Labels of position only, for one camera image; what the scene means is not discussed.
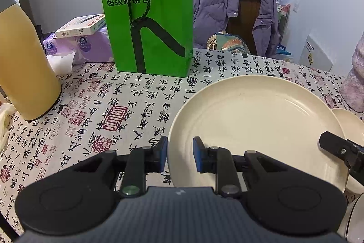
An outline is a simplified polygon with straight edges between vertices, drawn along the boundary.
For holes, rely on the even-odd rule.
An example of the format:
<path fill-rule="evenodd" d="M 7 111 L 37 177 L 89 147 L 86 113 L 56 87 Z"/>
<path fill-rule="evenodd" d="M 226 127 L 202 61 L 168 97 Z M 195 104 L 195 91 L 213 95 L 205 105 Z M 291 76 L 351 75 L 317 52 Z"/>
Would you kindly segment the cream plate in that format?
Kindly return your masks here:
<path fill-rule="evenodd" d="M 304 87 L 263 75 L 223 79 L 194 94 L 174 118 L 168 135 L 172 183 L 215 184 L 212 174 L 196 170 L 192 141 L 200 137 L 207 147 L 223 147 L 233 155 L 261 152 L 344 190 L 346 166 L 318 145 L 327 131 L 344 136 L 333 111 Z"/>
<path fill-rule="evenodd" d="M 363 121 L 346 109 L 335 108 L 332 111 L 338 119 L 345 137 L 363 147 Z M 352 176 L 348 177 L 346 189 L 352 194 L 359 195 L 363 193 L 363 186 Z"/>

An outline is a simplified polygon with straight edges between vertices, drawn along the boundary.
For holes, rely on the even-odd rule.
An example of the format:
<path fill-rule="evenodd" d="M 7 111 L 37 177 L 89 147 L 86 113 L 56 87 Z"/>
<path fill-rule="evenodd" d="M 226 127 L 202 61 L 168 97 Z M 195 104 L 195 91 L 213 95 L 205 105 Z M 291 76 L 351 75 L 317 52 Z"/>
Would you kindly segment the pink textured vase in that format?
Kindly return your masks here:
<path fill-rule="evenodd" d="M 352 55 L 352 69 L 340 88 L 342 98 L 356 112 L 363 112 L 363 61 L 363 36 L 361 36 Z"/>

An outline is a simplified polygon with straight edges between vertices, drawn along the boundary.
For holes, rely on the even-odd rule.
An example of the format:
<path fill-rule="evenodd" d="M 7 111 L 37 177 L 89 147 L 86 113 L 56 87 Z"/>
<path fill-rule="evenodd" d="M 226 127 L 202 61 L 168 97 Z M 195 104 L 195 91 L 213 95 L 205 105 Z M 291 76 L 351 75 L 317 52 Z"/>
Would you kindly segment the calligraphy print tablecloth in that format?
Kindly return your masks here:
<path fill-rule="evenodd" d="M 183 104 L 216 81 L 268 75 L 299 84 L 331 108 L 348 107 L 343 77 L 323 70 L 231 52 L 197 49 L 187 77 L 119 72 L 114 64 L 83 64 L 61 77 L 62 94 L 52 110 L 27 122 L 14 114 L 1 152 L 1 214 L 19 234 L 17 194 L 27 185 L 96 153 L 120 154 L 153 145 L 167 135 Z"/>

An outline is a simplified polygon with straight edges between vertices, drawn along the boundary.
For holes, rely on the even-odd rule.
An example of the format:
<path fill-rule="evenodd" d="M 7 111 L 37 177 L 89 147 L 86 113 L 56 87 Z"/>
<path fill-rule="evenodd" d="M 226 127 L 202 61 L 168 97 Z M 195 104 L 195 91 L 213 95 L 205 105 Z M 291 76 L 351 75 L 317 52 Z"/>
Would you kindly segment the right white black-rimmed bowl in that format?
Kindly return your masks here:
<path fill-rule="evenodd" d="M 350 203 L 337 233 L 347 242 L 364 241 L 364 197 L 363 194 Z"/>

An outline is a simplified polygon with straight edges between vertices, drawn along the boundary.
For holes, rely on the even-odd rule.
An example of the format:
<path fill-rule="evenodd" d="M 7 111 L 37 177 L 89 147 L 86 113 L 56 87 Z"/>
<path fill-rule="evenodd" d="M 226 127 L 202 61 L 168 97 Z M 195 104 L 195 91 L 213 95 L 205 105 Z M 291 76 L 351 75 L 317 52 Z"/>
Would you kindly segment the patterned green cushion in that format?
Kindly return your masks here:
<path fill-rule="evenodd" d="M 250 50 L 242 38 L 231 35 L 226 31 L 219 31 L 209 37 L 206 48 L 208 50 L 241 52 L 244 55 L 250 54 Z"/>

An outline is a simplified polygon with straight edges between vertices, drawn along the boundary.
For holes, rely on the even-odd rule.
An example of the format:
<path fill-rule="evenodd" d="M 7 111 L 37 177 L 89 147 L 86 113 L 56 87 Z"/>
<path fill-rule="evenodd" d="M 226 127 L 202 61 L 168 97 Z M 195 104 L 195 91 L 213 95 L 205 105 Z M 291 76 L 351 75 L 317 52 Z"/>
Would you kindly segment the purple tissue pack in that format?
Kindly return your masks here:
<path fill-rule="evenodd" d="M 84 63 L 114 62 L 107 27 L 92 35 L 56 38 L 53 33 L 43 41 L 47 60 L 56 75 L 72 72 L 72 67 Z"/>

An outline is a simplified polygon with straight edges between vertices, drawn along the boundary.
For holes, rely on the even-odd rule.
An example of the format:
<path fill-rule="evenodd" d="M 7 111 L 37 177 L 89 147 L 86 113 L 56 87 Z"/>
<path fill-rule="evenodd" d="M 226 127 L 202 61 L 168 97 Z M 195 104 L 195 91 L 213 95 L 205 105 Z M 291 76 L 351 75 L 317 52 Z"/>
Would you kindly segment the yellow thermos jug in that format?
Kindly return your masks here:
<path fill-rule="evenodd" d="M 1 0 L 1 88 L 26 121 L 48 113 L 62 90 L 35 27 L 16 0 Z"/>

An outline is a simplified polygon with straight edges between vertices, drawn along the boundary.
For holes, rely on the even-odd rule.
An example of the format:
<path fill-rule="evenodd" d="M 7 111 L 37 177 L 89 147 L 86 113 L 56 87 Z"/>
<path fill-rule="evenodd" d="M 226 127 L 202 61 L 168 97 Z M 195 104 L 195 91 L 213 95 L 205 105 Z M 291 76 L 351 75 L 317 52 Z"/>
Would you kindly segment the white flat box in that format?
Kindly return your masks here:
<path fill-rule="evenodd" d="M 95 14 L 76 17 L 55 31 L 56 38 L 92 35 L 106 24 L 105 15 Z"/>

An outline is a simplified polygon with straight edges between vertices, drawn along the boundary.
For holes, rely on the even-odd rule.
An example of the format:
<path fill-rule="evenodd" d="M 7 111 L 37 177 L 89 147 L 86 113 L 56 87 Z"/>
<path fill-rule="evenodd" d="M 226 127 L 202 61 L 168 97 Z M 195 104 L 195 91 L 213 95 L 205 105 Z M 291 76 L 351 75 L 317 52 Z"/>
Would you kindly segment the white rubber gloves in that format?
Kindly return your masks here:
<path fill-rule="evenodd" d="M 10 117 L 16 113 L 15 107 L 10 103 L 1 104 L 0 113 L 0 151 L 2 152 L 8 143 L 10 131 Z"/>

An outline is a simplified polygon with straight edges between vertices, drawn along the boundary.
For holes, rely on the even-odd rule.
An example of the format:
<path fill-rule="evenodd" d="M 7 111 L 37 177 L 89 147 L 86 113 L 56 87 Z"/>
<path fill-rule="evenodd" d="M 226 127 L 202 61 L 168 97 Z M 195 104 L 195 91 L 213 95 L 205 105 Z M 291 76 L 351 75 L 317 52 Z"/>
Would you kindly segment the wooden chair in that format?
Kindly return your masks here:
<path fill-rule="evenodd" d="M 257 54 L 252 30 L 260 10 L 260 0 L 239 0 L 237 17 L 228 20 L 226 32 L 239 36 L 247 44 L 252 55 Z"/>

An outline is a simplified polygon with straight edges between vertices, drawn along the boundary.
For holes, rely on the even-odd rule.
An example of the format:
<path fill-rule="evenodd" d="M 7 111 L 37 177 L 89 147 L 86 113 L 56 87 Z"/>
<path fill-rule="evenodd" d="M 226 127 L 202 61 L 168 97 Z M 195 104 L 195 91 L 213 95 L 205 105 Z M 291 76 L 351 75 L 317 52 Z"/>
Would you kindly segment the green paper shopping bag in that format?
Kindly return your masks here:
<path fill-rule="evenodd" d="M 102 0 L 117 70 L 186 77 L 193 0 Z"/>

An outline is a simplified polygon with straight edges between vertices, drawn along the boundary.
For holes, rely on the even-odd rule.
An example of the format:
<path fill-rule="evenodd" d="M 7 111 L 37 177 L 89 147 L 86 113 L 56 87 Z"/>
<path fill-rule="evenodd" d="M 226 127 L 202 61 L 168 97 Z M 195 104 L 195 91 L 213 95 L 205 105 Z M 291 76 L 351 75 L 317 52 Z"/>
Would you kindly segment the purple puffer jacket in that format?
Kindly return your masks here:
<path fill-rule="evenodd" d="M 193 45 L 205 48 L 209 37 L 226 30 L 228 19 L 239 16 L 239 0 L 193 0 Z M 260 0 L 252 28 L 258 56 L 273 57 L 279 44 L 276 0 Z"/>

